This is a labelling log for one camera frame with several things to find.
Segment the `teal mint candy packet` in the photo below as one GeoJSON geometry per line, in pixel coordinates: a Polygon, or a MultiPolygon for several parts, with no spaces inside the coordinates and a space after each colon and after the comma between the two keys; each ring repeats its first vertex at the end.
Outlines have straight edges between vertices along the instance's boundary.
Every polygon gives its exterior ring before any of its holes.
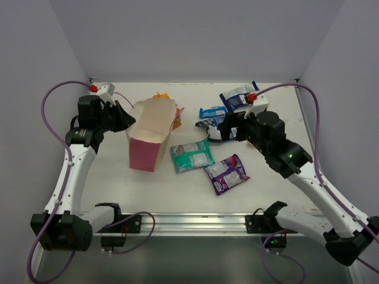
{"type": "Polygon", "coordinates": [[[172,146],[170,154],[177,173],[215,164],[207,139],[195,143],[172,146]]]}

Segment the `blue sweet chilli crisps bag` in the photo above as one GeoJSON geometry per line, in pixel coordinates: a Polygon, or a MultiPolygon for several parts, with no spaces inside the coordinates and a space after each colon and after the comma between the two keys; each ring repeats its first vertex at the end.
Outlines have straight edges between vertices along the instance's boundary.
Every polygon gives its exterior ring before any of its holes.
{"type": "Polygon", "coordinates": [[[252,81],[241,87],[221,93],[219,97],[227,111],[233,112],[238,108],[253,104],[258,92],[259,88],[256,82],[252,81]]]}

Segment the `purple blue snack packet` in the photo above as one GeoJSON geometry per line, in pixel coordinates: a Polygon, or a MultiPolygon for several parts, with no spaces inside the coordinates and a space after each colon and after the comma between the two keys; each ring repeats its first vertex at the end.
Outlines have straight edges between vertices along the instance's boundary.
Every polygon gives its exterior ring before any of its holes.
{"type": "Polygon", "coordinates": [[[250,179],[237,154],[205,167],[204,170],[217,196],[250,179]]]}

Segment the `orange snack packet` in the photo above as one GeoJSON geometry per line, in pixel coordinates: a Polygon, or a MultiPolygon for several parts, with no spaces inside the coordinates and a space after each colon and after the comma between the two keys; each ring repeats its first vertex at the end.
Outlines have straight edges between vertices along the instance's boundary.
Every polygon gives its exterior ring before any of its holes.
{"type": "MultiPolygon", "coordinates": [[[[167,93],[164,93],[164,94],[157,93],[156,95],[153,95],[152,98],[170,99],[170,97],[167,93]]],[[[181,114],[182,114],[183,110],[184,110],[184,108],[179,109],[177,105],[175,105],[175,111],[173,108],[171,108],[169,110],[169,116],[171,117],[171,120],[172,120],[172,123],[170,126],[171,131],[182,125],[181,114]]]]}

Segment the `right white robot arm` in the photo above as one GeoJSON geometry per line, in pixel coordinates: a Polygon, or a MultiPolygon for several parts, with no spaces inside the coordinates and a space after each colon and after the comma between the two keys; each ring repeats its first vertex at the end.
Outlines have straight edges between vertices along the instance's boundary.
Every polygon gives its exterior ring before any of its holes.
{"type": "Polygon", "coordinates": [[[250,142],[268,166],[299,188],[321,210],[332,228],[321,234],[328,253],[350,266],[378,236],[378,217],[369,217],[352,205],[320,174],[314,158],[287,139],[285,123],[271,111],[258,115],[229,112],[219,124],[223,140],[237,129],[236,140],[250,142]]]}

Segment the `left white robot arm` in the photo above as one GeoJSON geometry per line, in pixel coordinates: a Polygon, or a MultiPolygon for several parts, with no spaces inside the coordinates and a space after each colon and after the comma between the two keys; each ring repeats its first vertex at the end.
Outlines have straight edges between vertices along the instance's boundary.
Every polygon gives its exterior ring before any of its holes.
{"type": "Polygon", "coordinates": [[[79,98],[78,115],[65,135],[65,159],[53,195],[43,213],[33,214],[30,225],[42,248],[48,251],[87,251],[92,236],[103,228],[117,232],[123,217],[119,204],[103,202],[81,214],[86,177],[108,131],[128,129],[135,119],[112,95],[79,98]]]}

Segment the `light blue snack packet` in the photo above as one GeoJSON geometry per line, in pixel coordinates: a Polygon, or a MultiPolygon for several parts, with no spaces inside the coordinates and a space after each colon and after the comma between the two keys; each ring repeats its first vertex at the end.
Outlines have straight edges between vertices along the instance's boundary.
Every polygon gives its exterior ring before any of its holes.
{"type": "Polygon", "coordinates": [[[227,109],[224,106],[214,106],[212,108],[200,108],[199,117],[200,118],[215,118],[226,115],[227,109]]]}

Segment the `pink and cream paper bag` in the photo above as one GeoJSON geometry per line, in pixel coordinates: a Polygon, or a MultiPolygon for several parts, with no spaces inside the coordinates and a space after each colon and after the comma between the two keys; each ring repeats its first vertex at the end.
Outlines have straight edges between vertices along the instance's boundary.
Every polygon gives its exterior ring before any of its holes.
{"type": "Polygon", "coordinates": [[[129,114],[136,122],[126,129],[129,142],[129,167],[154,172],[165,154],[171,135],[173,99],[147,98],[136,102],[129,114]]]}

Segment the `dark blue chips bag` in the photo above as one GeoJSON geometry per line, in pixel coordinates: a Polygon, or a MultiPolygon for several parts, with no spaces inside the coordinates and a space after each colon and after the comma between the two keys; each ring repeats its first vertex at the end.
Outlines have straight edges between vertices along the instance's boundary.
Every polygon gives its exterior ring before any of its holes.
{"type": "Polygon", "coordinates": [[[213,143],[222,143],[224,140],[221,138],[221,132],[218,128],[219,124],[222,123],[225,116],[207,118],[195,123],[196,127],[202,128],[207,132],[207,140],[213,143]]]}

